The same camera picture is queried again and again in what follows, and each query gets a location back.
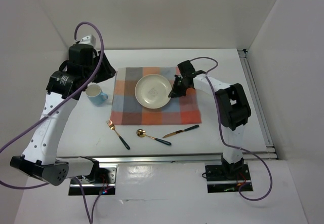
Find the light blue mug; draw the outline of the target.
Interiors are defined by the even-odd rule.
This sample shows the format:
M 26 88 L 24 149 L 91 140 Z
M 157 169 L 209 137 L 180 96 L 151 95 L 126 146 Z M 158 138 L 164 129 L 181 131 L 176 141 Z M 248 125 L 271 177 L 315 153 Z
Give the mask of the light blue mug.
M 108 99 L 108 95 L 103 93 L 101 87 L 97 84 L 89 85 L 85 93 L 90 102 L 96 106 L 103 104 Z

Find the gold fork green handle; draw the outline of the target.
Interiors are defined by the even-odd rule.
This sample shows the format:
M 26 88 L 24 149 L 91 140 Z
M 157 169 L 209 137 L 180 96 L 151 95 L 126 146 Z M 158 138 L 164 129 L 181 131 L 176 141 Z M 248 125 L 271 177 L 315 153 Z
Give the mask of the gold fork green handle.
M 108 121 L 106 121 L 106 123 L 107 123 L 108 127 L 116 133 L 116 135 L 118 136 L 118 138 L 120 139 L 120 141 L 123 143 L 123 145 L 125 146 L 125 148 L 126 148 L 127 150 L 130 150 L 130 149 L 131 149 L 130 146 L 129 146 L 129 145 L 127 144 L 127 142 L 126 142 L 126 141 L 121 137 L 121 135 L 117 132 L 116 127 L 115 127 L 114 123 L 112 122 L 112 120 L 108 120 Z

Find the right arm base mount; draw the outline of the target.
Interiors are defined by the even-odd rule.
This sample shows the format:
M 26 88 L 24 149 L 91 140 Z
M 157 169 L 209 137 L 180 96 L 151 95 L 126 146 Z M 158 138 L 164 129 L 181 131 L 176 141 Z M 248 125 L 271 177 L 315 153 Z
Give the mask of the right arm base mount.
M 207 181 L 208 193 L 232 193 L 253 191 L 249 167 L 244 164 L 242 170 L 234 176 L 226 176 L 221 165 L 205 165 L 205 172 L 201 174 Z

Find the checkered orange blue cloth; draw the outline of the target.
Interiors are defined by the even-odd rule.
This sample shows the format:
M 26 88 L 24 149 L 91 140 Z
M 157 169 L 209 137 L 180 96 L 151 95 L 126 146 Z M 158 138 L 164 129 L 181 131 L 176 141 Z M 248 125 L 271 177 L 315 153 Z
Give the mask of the checkered orange blue cloth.
M 177 67 L 124 67 L 117 70 L 110 119 L 116 125 L 186 125 L 200 124 L 196 91 L 188 89 L 186 96 L 171 98 L 162 108 L 144 108 L 135 97 L 135 86 L 144 76 L 159 74 L 172 84 Z

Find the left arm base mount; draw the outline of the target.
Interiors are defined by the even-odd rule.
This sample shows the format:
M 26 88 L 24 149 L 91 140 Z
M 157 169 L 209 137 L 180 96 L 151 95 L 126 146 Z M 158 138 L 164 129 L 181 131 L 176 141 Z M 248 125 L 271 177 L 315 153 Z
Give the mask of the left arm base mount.
M 104 196 L 115 195 L 117 165 L 103 164 L 100 166 L 100 171 L 94 178 L 89 180 L 85 176 L 78 176 L 78 180 L 82 184 L 86 196 Z

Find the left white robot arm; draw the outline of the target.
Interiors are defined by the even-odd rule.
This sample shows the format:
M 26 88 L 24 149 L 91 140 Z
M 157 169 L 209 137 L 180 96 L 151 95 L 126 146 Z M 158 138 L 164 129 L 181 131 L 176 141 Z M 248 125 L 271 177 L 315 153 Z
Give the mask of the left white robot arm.
M 85 90 L 82 85 L 99 83 L 114 75 L 115 70 L 104 53 L 96 51 L 92 45 L 72 45 L 68 59 L 49 78 L 40 125 L 23 153 L 11 158 L 10 166 L 54 186 L 74 177 L 96 182 L 103 173 L 97 160 L 90 157 L 58 159 L 57 149 L 69 115 Z

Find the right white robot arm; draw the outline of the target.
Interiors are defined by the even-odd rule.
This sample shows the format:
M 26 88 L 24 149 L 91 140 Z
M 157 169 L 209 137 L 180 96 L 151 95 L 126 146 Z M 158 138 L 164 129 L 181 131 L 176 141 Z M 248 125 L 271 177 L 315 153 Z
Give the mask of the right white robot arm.
M 202 70 L 195 70 L 190 60 L 179 63 L 177 67 L 180 74 L 175 76 L 168 97 L 186 96 L 189 88 L 214 97 L 221 141 L 225 145 L 221 156 L 221 174 L 226 179 L 235 178 L 244 165 L 242 138 L 251 116 L 251 108 L 242 85 L 224 83 Z

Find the cream ceramic plate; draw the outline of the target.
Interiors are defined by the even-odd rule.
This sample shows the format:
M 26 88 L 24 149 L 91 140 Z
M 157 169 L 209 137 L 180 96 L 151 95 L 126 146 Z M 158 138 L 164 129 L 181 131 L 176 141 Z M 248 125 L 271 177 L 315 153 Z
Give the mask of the cream ceramic plate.
M 171 100 L 170 82 L 159 74 L 149 74 L 142 77 L 135 85 L 135 98 L 145 108 L 162 108 Z

